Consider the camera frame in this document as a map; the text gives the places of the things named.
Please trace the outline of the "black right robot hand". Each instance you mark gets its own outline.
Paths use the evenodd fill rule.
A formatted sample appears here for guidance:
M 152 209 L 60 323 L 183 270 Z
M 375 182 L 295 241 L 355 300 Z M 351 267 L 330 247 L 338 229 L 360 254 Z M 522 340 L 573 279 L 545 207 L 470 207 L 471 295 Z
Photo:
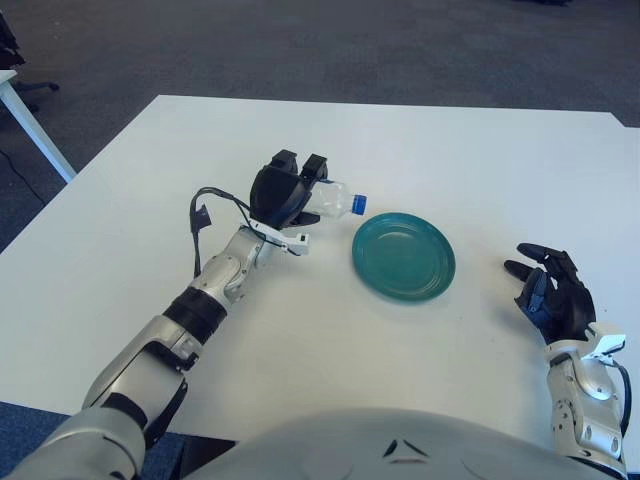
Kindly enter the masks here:
M 515 298 L 519 310 L 547 345 L 562 340 L 585 341 L 586 330 L 596 321 L 595 308 L 569 254 L 532 243 L 518 244 L 517 251 L 538 263 L 532 268 L 515 260 L 504 262 L 505 270 L 523 283 Z

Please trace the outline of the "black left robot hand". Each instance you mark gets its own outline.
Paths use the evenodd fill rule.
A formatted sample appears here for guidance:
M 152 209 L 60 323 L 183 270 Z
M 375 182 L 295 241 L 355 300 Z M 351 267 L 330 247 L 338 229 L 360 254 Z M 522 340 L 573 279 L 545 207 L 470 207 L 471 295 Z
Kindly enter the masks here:
M 312 154 L 298 171 L 296 153 L 281 150 L 256 175 L 250 191 L 250 217 L 275 230 L 316 224 L 320 215 L 305 211 L 312 189 L 328 178 L 327 159 Z

